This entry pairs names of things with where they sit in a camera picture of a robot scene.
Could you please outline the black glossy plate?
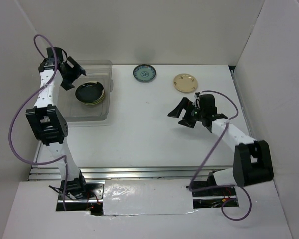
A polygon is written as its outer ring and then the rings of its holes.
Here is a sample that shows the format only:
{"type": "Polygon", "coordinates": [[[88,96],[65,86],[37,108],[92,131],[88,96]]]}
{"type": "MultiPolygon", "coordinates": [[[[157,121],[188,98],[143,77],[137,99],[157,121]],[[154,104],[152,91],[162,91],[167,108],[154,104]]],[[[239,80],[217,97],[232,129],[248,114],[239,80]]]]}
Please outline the black glossy plate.
{"type": "Polygon", "coordinates": [[[81,84],[75,91],[75,97],[86,105],[94,105],[103,100],[105,96],[104,86],[97,81],[81,84]]]}

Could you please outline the lime green plate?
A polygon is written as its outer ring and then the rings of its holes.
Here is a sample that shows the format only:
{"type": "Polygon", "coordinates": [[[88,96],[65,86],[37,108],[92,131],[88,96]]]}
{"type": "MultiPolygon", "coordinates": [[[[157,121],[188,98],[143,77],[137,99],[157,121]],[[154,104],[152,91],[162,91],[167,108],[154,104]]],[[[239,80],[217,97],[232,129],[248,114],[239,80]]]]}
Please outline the lime green plate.
{"type": "Polygon", "coordinates": [[[88,105],[88,106],[93,106],[93,105],[97,105],[97,104],[102,103],[102,102],[103,102],[103,99],[98,100],[98,101],[94,101],[94,102],[91,102],[91,103],[83,103],[83,104],[88,105]]]}

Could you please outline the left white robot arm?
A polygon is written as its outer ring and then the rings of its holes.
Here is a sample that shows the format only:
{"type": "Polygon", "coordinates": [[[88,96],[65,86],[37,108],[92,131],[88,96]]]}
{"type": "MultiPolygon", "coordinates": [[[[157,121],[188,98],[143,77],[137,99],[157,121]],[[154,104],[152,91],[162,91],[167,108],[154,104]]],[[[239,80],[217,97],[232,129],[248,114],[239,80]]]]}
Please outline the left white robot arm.
{"type": "Polygon", "coordinates": [[[74,88],[73,82],[85,70],[59,47],[48,47],[47,58],[39,66],[41,90],[26,118],[36,139],[50,151],[61,175],[61,191],[70,199],[88,194],[85,178],[73,160],[67,143],[68,124],[57,107],[59,90],[74,88]]]}

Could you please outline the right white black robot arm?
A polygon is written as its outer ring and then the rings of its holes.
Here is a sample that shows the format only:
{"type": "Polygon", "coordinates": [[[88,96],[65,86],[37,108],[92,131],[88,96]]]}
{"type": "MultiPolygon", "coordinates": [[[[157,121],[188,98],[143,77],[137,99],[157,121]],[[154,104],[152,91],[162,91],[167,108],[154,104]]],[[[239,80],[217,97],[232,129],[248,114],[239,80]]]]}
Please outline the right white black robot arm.
{"type": "Polygon", "coordinates": [[[224,187],[240,187],[255,185],[274,178],[269,145],[264,140],[256,140],[239,130],[232,120],[239,114],[234,105],[235,114],[227,117],[219,113],[214,95],[217,91],[204,90],[195,93],[194,101],[184,97],[180,103],[168,113],[168,117],[182,119],[179,125],[195,128],[201,123],[211,134],[218,137],[214,146],[196,170],[189,184],[189,190],[195,192],[194,181],[220,142],[233,151],[233,166],[228,169],[210,173],[207,190],[212,195],[218,195],[224,187]]]}

